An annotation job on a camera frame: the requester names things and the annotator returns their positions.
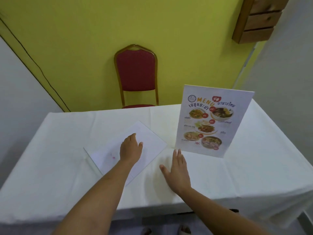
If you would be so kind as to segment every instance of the finger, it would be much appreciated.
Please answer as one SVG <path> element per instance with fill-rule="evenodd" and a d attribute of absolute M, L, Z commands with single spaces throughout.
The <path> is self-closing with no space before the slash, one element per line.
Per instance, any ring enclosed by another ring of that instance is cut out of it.
<path fill-rule="evenodd" d="M 185 159 L 184 155 L 182 155 L 182 164 L 184 166 L 187 166 L 187 162 L 186 162 L 186 159 Z"/>
<path fill-rule="evenodd" d="M 173 159 L 172 159 L 172 166 L 176 166 L 178 165 L 178 162 L 177 162 L 177 152 L 176 150 L 174 150 L 173 152 Z"/>
<path fill-rule="evenodd" d="M 136 141 L 136 133 L 133 133 L 133 134 L 130 136 L 130 138 L 131 138 L 131 141 Z"/>
<path fill-rule="evenodd" d="M 170 172 L 164 165 L 160 165 L 161 172 L 164 176 L 164 178 L 167 180 L 168 176 L 170 175 Z"/>
<path fill-rule="evenodd" d="M 178 161 L 178 165 L 181 166 L 182 165 L 182 151 L 180 149 L 178 149 L 177 161 Z"/>
<path fill-rule="evenodd" d="M 141 153 L 142 153 L 142 148 L 143 148 L 143 142 L 140 142 L 140 143 L 138 144 L 138 148 L 139 148 L 139 150 L 140 150 L 140 155 L 141 155 Z"/>

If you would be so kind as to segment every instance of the wooden drawer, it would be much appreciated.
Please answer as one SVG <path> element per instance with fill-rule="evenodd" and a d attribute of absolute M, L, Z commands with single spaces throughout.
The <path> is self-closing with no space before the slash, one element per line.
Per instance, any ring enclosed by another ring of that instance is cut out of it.
<path fill-rule="evenodd" d="M 250 14 L 283 10 L 289 0 L 254 0 Z"/>
<path fill-rule="evenodd" d="M 258 41 L 268 40 L 274 28 L 244 31 L 239 43 L 254 43 Z"/>
<path fill-rule="evenodd" d="M 249 16 L 244 30 L 276 26 L 281 12 Z"/>

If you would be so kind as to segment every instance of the hand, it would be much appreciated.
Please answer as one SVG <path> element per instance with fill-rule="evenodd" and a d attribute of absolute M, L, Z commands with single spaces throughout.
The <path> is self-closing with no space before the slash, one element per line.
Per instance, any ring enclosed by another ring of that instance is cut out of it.
<path fill-rule="evenodd" d="M 120 146 L 119 156 L 120 161 L 125 161 L 135 165 L 138 162 L 142 152 L 143 142 L 139 144 L 136 141 L 136 133 L 125 138 Z"/>
<path fill-rule="evenodd" d="M 176 150 L 173 152 L 171 172 L 164 165 L 160 165 L 160 169 L 170 189 L 180 197 L 184 191 L 191 189 L 187 163 L 180 149 L 178 150 L 178 154 Z"/>

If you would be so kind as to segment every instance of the stir-fried dish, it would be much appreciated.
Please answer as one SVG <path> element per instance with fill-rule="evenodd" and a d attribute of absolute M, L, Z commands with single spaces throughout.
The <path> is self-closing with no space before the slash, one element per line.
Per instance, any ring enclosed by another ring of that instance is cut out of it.
<path fill-rule="evenodd" d="M 213 114 L 221 118 L 229 118 L 233 115 L 232 111 L 228 110 L 227 108 L 216 108 L 213 111 Z"/>
<path fill-rule="evenodd" d="M 196 141 L 199 139 L 199 134 L 196 132 L 187 132 L 184 134 L 184 137 L 187 140 Z"/>
<path fill-rule="evenodd" d="M 189 115 L 192 118 L 201 119 L 202 115 L 203 115 L 203 112 L 201 110 L 199 110 L 199 109 L 194 109 L 194 110 L 189 112 Z"/>
<path fill-rule="evenodd" d="M 214 126 L 211 126 L 211 125 L 201 125 L 200 127 L 198 127 L 198 130 L 205 132 L 205 133 L 210 133 L 210 132 L 213 132 L 215 128 Z"/>
<path fill-rule="evenodd" d="M 208 136 L 202 139 L 202 145 L 206 148 L 212 149 L 214 147 L 220 146 L 221 144 L 222 144 L 222 141 L 217 137 Z"/>

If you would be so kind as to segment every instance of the red chair backrest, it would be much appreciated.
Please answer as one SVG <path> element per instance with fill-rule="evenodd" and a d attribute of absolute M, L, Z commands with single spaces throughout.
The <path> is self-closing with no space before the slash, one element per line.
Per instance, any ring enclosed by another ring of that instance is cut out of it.
<path fill-rule="evenodd" d="M 124 49 L 115 55 L 122 90 L 146 91 L 155 89 L 156 57 L 153 52 Z"/>

